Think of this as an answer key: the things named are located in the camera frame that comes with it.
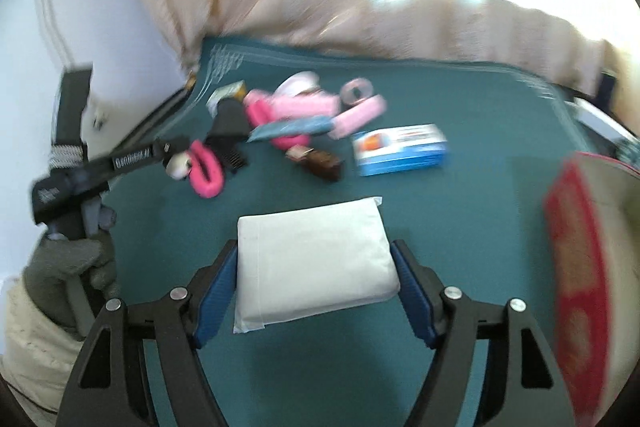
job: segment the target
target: silver bolt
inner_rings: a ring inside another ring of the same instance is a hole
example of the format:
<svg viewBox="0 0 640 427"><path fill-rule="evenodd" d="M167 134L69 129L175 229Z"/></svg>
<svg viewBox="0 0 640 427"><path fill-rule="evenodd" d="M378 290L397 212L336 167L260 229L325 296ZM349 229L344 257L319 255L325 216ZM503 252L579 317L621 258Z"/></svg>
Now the silver bolt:
<svg viewBox="0 0 640 427"><path fill-rule="evenodd" d="M107 304L104 305L104 307L107 308L108 312L119 310L120 306L122 306L122 302L120 302L120 299L109 299L107 301Z"/></svg>
<svg viewBox="0 0 640 427"><path fill-rule="evenodd" d="M522 299L511 299L509 301L509 306L511 306L513 311L520 313L527 309L527 303Z"/></svg>
<svg viewBox="0 0 640 427"><path fill-rule="evenodd" d="M178 286L177 288L174 288L173 290L171 290L171 293L169 293L169 296L174 301L181 301L188 294L189 294L189 292L187 291L187 288L183 288L182 286Z"/></svg>
<svg viewBox="0 0 640 427"><path fill-rule="evenodd" d="M444 288L444 295L449 297L449 299L457 301L458 299L462 299L462 290L455 286L447 286Z"/></svg>

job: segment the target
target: small glass bottle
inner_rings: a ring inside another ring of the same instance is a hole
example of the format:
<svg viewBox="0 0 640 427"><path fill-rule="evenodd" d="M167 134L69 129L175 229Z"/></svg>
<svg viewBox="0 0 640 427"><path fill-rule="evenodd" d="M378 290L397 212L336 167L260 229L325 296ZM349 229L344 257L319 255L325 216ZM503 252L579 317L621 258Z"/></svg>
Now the small glass bottle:
<svg viewBox="0 0 640 427"><path fill-rule="evenodd" d="M337 182L342 177L342 160L335 154L294 145L286 152L287 158L299 163L314 176Z"/></svg>

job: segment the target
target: green tablecloth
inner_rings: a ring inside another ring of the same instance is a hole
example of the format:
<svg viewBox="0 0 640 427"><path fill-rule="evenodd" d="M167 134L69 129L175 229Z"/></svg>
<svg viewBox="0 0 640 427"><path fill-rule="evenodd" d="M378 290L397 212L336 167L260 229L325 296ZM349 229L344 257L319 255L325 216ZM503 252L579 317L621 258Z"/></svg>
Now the green tablecloth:
<svg viewBox="0 0 640 427"><path fill-rule="evenodd" d="M236 237L239 216L382 196L389 239L404 239L445 284L474 299L525 299L548 338L554 272L542 215L562 159L586 150L555 89L508 66L329 58L239 38L206 39L198 83L186 107L158 130L204 138L205 103L217 87L245 80L273 90L303 70L337 92L368 78L388 111L367 130L435 123L449 142L441 168L361 178L350 140L316 139L346 159L344 179L327 184L269 144L245 144L250 166L203 200L159 166L121 179L107 198L124 298L159 298L210 264ZM431 352L412 335L398 298L386 303L233 335L234 302L218 336L200 353L231 427L401 426L428 370ZM155 347L147 362L156 410L174 425ZM459 425L471 425L486 346L478 344Z"/></svg>

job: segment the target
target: white wall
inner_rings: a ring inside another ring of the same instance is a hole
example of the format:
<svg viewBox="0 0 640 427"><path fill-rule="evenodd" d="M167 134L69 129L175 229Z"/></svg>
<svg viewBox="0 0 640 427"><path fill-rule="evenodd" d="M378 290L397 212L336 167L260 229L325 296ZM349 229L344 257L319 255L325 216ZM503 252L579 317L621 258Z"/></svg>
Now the white wall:
<svg viewBox="0 0 640 427"><path fill-rule="evenodd" d="M139 0L52 4L74 61L94 65L93 92L118 104L100 133L83 127L90 154L109 150L184 78ZM30 187L47 171L62 71L47 51L34 0L0 0L0 284L24 267L40 235L31 220Z"/></svg>

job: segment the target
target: hand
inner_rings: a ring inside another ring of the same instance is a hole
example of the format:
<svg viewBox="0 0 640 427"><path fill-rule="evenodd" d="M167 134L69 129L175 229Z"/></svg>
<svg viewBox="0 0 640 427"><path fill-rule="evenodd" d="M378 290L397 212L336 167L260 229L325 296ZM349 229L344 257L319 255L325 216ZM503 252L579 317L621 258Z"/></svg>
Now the hand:
<svg viewBox="0 0 640 427"><path fill-rule="evenodd" d="M116 297L116 262L111 235L68 241L43 235L22 278L34 304L55 324L76 334L76 319L66 297L66 281L89 271L91 285L106 299Z"/></svg>

